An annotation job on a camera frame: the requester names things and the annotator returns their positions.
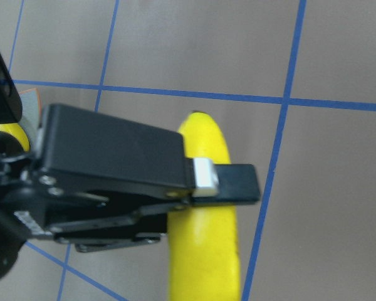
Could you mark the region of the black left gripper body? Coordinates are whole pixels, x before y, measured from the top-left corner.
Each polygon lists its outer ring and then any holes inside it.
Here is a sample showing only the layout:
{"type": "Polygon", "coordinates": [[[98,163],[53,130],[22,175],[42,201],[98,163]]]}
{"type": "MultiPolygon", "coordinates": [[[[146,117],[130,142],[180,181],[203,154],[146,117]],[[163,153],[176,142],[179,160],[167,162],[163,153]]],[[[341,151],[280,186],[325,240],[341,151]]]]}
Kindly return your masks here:
{"type": "Polygon", "coordinates": [[[109,145],[98,132],[63,131],[28,151],[0,132],[0,279],[29,239],[71,243],[79,252],[109,244],[99,182],[109,145]]]}

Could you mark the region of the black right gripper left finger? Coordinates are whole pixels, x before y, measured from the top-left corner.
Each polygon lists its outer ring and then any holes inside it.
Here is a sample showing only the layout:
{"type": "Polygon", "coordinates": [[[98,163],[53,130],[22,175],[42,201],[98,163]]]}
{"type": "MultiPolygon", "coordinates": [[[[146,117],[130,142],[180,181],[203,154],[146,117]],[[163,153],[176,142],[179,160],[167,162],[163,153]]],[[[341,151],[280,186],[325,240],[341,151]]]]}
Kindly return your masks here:
{"type": "Polygon", "coordinates": [[[260,199],[250,164],[190,159],[177,132],[63,104],[43,111],[34,180],[58,196],[110,192],[193,206],[260,199]]]}

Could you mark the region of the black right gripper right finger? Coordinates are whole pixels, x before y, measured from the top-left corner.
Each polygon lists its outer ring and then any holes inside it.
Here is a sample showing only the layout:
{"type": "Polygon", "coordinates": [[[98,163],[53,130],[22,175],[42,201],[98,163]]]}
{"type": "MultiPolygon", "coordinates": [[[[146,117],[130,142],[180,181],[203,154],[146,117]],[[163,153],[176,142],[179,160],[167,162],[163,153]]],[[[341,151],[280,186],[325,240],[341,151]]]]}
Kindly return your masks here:
{"type": "Polygon", "coordinates": [[[168,232],[168,217],[188,205],[149,205],[137,208],[49,208],[45,228],[57,243],[70,243],[89,253],[157,243],[168,232]]]}

